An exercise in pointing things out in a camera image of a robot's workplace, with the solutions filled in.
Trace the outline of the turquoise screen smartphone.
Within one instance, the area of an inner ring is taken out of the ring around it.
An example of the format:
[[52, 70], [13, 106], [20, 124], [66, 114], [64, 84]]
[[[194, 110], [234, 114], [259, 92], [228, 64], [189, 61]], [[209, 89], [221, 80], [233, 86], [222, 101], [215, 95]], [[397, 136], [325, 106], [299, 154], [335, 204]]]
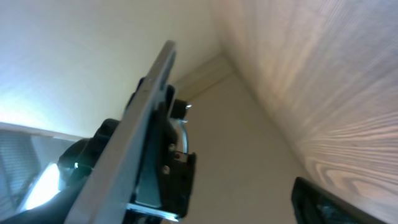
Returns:
[[175, 55], [175, 42], [166, 41], [71, 207], [66, 223], [123, 222], [135, 189], [150, 114], [164, 97]]

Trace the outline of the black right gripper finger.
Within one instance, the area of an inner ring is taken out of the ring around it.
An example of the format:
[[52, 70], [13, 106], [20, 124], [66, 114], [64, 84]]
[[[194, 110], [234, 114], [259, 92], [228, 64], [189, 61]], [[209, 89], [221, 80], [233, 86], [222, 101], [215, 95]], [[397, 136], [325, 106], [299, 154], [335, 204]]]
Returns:
[[291, 202], [298, 224], [385, 224], [303, 177], [295, 179]]

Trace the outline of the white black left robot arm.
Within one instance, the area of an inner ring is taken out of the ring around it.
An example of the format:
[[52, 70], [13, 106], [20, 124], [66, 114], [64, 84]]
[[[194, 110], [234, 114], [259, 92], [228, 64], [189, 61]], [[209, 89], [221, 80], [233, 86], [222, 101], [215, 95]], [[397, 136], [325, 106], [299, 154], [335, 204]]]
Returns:
[[156, 90], [160, 101], [136, 114], [139, 84], [120, 121], [107, 119], [96, 134], [70, 146], [57, 166], [65, 187], [48, 202], [9, 223], [160, 223], [188, 212], [196, 155], [183, 124], [186, 101], [174, 87]]

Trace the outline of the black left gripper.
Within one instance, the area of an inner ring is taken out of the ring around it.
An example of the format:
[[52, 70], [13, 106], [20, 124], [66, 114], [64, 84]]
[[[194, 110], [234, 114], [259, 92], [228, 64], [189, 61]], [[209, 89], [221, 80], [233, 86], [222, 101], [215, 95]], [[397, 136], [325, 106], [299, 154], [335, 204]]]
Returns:
[[185, 115], [189, 104], [167, 85], [150, 114], [139, 175], [124, 223], [178, 222], [188, 213], [197, 156], [188, 149]]

